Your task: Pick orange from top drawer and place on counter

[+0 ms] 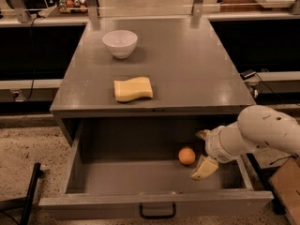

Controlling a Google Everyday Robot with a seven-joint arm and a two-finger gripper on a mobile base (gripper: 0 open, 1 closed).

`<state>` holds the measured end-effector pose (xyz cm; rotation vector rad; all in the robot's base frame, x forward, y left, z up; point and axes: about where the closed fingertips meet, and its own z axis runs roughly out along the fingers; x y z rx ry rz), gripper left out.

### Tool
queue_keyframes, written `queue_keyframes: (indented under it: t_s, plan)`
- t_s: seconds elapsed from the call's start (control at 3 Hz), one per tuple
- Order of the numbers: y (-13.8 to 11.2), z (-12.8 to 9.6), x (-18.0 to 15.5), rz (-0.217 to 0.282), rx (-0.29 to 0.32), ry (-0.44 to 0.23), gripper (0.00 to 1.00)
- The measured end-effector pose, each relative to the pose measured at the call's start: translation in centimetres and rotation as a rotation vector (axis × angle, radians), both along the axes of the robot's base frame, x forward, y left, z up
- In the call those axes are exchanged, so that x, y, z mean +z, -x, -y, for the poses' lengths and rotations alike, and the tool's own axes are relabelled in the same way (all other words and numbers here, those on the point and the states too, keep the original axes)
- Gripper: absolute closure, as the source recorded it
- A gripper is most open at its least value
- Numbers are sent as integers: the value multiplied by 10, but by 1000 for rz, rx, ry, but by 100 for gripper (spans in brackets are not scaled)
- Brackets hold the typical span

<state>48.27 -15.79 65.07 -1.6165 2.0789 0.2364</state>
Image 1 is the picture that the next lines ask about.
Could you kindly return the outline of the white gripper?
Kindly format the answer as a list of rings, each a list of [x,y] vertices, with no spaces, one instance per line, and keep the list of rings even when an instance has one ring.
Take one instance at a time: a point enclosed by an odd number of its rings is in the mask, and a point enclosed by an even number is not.
[[[209,157],[200,156],[196,170],[191,174],[190,178],[193,180],[203,180],[209,177],[218,169],[218,163],[228,163],[237,159],[228,153],[222,146],[220,139],[220,132],[224,126],[219,126],[212,130],[204,129],[196,133],[199,139],[205,141],[205,152]]]

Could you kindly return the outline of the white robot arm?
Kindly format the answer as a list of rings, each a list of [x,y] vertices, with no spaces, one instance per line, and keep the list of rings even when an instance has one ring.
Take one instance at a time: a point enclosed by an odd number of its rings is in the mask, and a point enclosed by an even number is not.
[[[206,156],[200,156],[190,176],[194,180],[212,175],[219,163],[266,147],[300,156],[300,125],[288,114],[262,105],[246,107],[236,122],[201,130],[196,136],[204,140]]]

